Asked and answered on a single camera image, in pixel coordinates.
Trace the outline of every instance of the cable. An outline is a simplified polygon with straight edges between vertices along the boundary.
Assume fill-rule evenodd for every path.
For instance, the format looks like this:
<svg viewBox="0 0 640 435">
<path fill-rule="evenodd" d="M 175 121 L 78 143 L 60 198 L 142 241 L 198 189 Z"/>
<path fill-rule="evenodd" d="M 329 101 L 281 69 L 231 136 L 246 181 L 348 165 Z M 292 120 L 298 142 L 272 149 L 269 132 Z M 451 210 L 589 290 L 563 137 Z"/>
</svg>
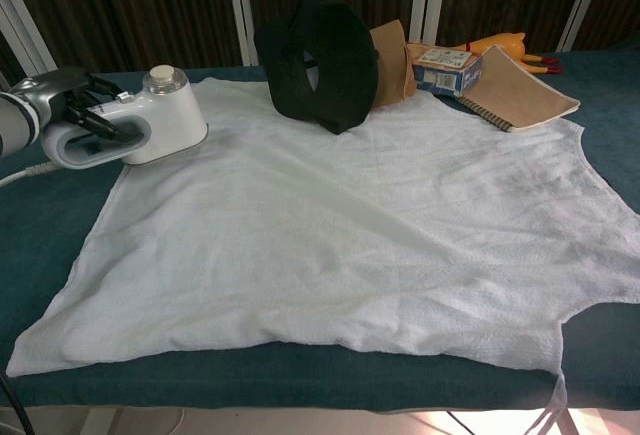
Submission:
<svg viewBox="0 0 640 435">
<path fill-rule="evenodd" d="M 9 425 L 8 423 L 0 422 L 0 427 L 6 428 L 15 433 L 19 433 L 20 435 L 25 435 L 25 433 L 22 430 L 20 430 L 18 427 L 14 427 L 13 425 Z"/>
<path fill-rule="evenodd" d="M 39 165 L 33 165 L 32 167 L 27 167 L 24 170 L 21 170 L 16 173 L 12 173 L 8 177 L 3 178 L 2 180 L 0 180 L 0 187 L 9 185 L 11 182 L 15 182 L 16 180 L 23 177 L 35 177 L 36 175 L 42 175 L 43 173 L 53 172 L 60 168 L 62 167 L 56 165 L 53 162 L 45 162 Z"/>
<path fill-rule="evenodd" d="M 11 402 L 11 406 L 13 406 L 13 410 L 16 412 L 18 419 L 20 419 L 20 424 L 22 425 L 24 434 L 35 435 L 33 427 L 31 426 L 31 420 L 29 420 L 29 415 L 27 415 L 22 403 L 20 403 L 20 400 L 9 386 L 9 381 L 4 374 L 4 370 L 0 372 L 0 385 L 2 385 L 2 391 L 7 396 L 9 402 Z"/>
<path fill-rule="evenodd" d="M 182 425 L 183 420 L 184 420 L 184 408 L 180 412 L 180 419 L 178 420 L 178 423 L 176 423 L 174 427 L 169 432 L 167 432 L 167 435 L 173 435 L 174 433 L 176 433 L 178 428 L 180 428 L 180 425 Z"/>
<path fill-rule="evenodd" d="M 471 435 L 476 435 L 475 433 L 473 433 L 473 432 L 471 431 L 471 429 L 470 429 L 469 427 L 467 427 L 464 423 L 462 423 L 462 422 L 460 421 L 460 419 L 459 419 L 458 417 L 456 417 L 453 413 L 451 413 L 451 412 L 447 411 L 447 414 L 448 414 L 451 418 L 453 418 L 456 422 L 458 422 L 458 425 L 460 425 L 462 428 L 464 428 L 464 429 L 465 429 L 467 432 L 469 432 Z"/>
</svg>

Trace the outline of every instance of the spiral notebook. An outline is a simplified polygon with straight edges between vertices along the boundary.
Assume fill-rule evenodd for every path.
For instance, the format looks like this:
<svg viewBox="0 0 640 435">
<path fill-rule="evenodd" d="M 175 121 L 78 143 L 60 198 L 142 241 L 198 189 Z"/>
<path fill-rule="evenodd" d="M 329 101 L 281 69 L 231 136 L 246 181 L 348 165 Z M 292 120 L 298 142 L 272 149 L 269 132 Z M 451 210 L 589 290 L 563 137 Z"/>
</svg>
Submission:
<svg viewBox="0 0 640 435">
<path fill-rule="evenodd" d="M 526 130 L 575 112 L 580 101 L 520 68 L 501 48 L 483 54 L 482 75 L 458 101 L 506 132 Z"/>
</svg>

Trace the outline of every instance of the ironing board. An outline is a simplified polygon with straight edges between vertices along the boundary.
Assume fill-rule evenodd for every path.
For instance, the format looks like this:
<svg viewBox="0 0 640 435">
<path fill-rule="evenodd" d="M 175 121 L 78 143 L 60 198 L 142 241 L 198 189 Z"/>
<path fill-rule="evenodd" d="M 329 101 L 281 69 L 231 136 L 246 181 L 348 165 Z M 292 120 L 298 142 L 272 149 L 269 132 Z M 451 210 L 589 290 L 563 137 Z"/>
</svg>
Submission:
<svg viewBox="0 0 640 435">
<path fill-rule="evenodd" d="M 556 54 L 566 74 L 544 77 L 582 101 L 568 117 L 586 127 L 595 169 L 640 212 L 640 52 Z M 188 71 L 264 80 L 260 68 Z M 136 91 L 140 73 L 104 75 Z M 452 100 L 444 100 L 455 105 Z M 0 163 L 0 177 L 39 163 L 35 145 Z M 119 162 L 59 171 L 0 189 L 0 363 L 16 337 L 64 285 L 83 240 L 121 170 Z M 602 304 L 564 327 L 571 407 L 640 409 L 640 305 Z M 173 352 L 13 381 L 25 405 L 528 409 L 545 405 L 554 377 L 451 356 L 356 353 L 338 346 L 270 343 L 223 351 Z"/>
</svg>

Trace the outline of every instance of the floor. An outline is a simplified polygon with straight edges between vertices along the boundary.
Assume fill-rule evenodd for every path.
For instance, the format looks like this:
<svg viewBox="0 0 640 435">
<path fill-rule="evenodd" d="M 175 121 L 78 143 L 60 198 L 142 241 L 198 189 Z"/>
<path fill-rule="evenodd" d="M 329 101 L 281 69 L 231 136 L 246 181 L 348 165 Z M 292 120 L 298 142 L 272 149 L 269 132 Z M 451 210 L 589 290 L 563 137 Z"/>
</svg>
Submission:
<svg viewBox="0 0 640 435">
<path fill-rule="evenodd" d="M 37 435 L 79 435 L 86 425 L 82 407 L 37 408 L 29 415 Z M 521 434 L 539 411 L 454 412 L 475 435 Z M 180 420 L 179 408 L 134 409 L 117 412 L 109 435 L 168 435 Z M 640 435 L 640 411 L 571 410 L 577 428 L 573 435 Z M 17 425 L 13 413 L 0 411 L 0 421 Z M 0 425 L 1 435 L 15 435 Z M 87 430 L 82 435 L 93 435 Z M 172 435 L 469 435 L 446 412 L 392 415 L 355 410 L 222 409 L 185 410 Z M 561 435 L 554 427 L 549 435 Z"/>
</svg>

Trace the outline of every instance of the white towel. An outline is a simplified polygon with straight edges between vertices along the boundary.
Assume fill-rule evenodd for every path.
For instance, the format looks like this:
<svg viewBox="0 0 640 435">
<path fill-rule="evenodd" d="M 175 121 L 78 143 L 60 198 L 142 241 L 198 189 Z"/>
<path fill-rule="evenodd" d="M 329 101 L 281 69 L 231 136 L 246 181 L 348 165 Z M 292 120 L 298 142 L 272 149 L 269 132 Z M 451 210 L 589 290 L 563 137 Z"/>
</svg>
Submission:
<svg viewBox="0 0 640 435">
<path fill-rule="evenodd" d="M 561 324 L 640 302 L 640 221 L 565 120 L 420 92 L 340 136 L 264 83 L 194 88 L 200 146 L 127 167 L 12 376 L 273 340 L 559 373 Z"/>
</svg>

